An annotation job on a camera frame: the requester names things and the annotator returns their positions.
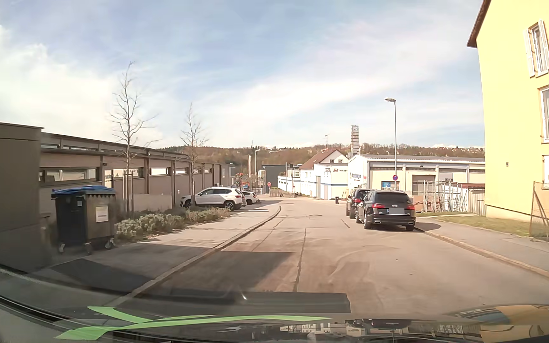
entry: green sticker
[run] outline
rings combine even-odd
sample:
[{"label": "green sticker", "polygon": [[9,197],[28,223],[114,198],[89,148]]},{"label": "green sticker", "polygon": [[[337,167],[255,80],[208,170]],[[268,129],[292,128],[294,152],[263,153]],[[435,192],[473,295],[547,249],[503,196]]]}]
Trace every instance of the green sticker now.
[{"label": "green sticker", "polygon": [[205,316],[180,316],[180,317],[169,317],[156,320],[150,320],[146,318],[141,318],[137,316],[132,316],[130,314],[122,313],[115,308],[109,307],[100,307],[100,306],[91,306],[89,307],[95,312],[105,314],[107,316],[125,320],[134,324],[126,326],[86,326],[83,328],[78,328],[74,330],[65,331],[64,333],[58,335],[58,339],[71,339],[71,340],[96,340],[99,339],[103,334],[108,333],[109,331],[116,330],[133,330],[133,329],[146,329],[146,328],[161,328],[166,326],[181,326],[181,325],[194,325],[194,324],[211,324],[211,323],[225,323],[225,322],[234,322],[237,320],[288,320],[292,322],[309,322],[311,320],[326,320],[331,319],[329,317],[313,317],[313,316],[283,316],[283,315],[274,315],[274,316],[233,316],[233,317],[216,317],[216,318],[205,318],[213,317],[214,315],[205,315]]}]

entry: road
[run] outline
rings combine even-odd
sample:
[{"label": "road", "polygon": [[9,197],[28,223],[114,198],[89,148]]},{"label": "road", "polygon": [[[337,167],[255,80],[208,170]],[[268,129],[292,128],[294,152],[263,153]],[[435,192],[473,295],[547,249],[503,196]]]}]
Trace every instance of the road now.
[{"label": "road", "polygon": [[355,313],[440,314],[503,303],[549,304],[549,279],[415,230],[364,230],[344,204],[279,200],[280,214],[154,291],[341,293]]}]

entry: dark suv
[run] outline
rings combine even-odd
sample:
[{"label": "dark suv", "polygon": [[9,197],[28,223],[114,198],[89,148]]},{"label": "dark suv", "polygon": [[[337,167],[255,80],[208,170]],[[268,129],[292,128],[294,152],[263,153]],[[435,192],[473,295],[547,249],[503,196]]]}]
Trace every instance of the dark suv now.
[{"label": "dark suv", "polygon": [[371,190],[358,188],[353,192],[353,195],[349,197],[347,201],[347,215],[350,219],[355,218],[355,215],[357,214],[357,204],[361,202],[363,196],[369,191]]},{"label": "dark suv", "polygon": [[369,191],[357,204],[356,223],[370,230],[374,224],[403,225],[414,230],[417,214],[412,200],[400,191]]}]

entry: waste bin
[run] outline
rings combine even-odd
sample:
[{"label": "waste bin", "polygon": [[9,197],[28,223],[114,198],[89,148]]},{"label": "waste bin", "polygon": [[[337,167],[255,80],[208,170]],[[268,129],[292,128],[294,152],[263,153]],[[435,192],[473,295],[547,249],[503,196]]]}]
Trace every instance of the waste bin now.
[{"label": "waste bin", "polygon": [[66,246],[83,245],[88,254],[93,245],[114,246],[116,191],[102,185],[87,185],[53,191],[56,204],[58,252]]}]

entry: label on bin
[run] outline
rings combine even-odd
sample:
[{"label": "label on bin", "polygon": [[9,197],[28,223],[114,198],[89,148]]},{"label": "label on bin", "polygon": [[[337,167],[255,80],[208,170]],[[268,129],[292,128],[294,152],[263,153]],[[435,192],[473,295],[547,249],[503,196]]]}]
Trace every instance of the label on bin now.
[{"label": "label on bin", "polygon": [[109,208],[107,206],[97,206],[95,212],[97,223],[109,221]]}]

